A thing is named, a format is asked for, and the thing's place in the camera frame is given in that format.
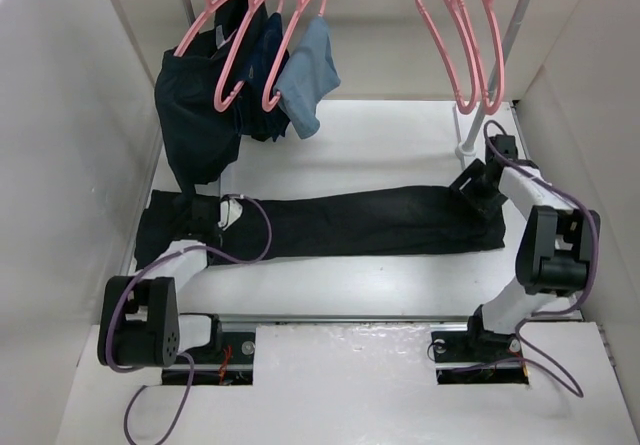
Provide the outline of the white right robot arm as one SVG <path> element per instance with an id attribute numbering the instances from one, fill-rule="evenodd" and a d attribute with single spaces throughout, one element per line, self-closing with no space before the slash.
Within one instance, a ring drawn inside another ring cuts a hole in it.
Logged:
<path id="1" fill-rule="evenodd" d="M 514 278 L 468 319 L 462 346 L 469 361 L 506 356 L 521 322 L 542 315 L 558 298 L 590 289 L 598 263 L 599 215 L 520 159 L 514 136 L 500 133 L 485 143 L 485 158 L 474 160 L 450 190 L 483 219 L 495 218 L 510 202 L 526 225 Z"/>

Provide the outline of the black trousers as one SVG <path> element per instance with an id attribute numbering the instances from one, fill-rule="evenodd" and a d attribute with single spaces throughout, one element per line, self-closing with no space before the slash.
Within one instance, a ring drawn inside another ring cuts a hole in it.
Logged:
<path id="1" fill-rule="evenodd" d="M 243 214 L 212 265 L 234 259 L 448 255 L 504 246 L 501 212 L 477 216 L 441 186 L 408 186 L 300 200 L 241 201 Z"/>

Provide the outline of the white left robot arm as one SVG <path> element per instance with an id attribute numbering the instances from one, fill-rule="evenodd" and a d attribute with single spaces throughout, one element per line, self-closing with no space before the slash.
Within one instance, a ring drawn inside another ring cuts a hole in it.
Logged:
<path id="1" fill-rule="evenodd" d="M 97 358 L 114 370 L 167 368 L 192 352 L 204 362 L 224 350 L 215 314 L 181 314 L 178 291 L 213 264 L 206 248 L 221 243 L 220 199 L 191 200 L 153 191 L 136 234 L 132 276 L 111 277 L 104 290 Z"/>

